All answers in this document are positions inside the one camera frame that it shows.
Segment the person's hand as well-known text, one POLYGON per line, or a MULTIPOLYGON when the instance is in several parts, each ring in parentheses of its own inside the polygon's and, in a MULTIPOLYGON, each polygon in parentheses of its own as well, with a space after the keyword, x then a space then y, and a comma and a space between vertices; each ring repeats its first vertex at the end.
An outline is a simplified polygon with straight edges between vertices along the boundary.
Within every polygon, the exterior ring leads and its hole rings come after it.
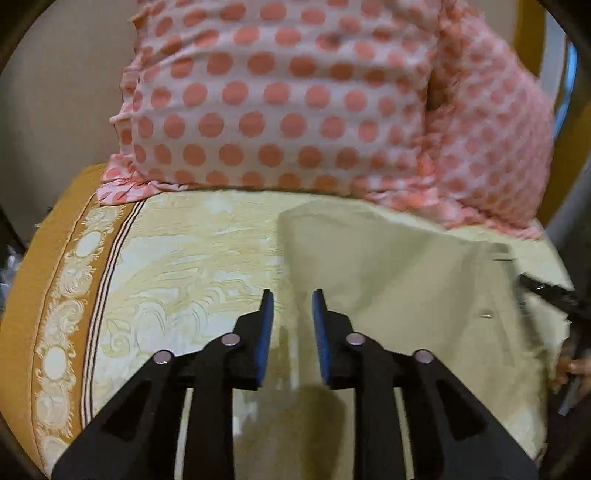
POLYGON ((571 359, 569 357, 560 357, 556 366, 554 385, 556 387, 565 385, 569 375, 581 379, 580 393, 582 395, 590 392, 591 360, 589 358, 571 359))

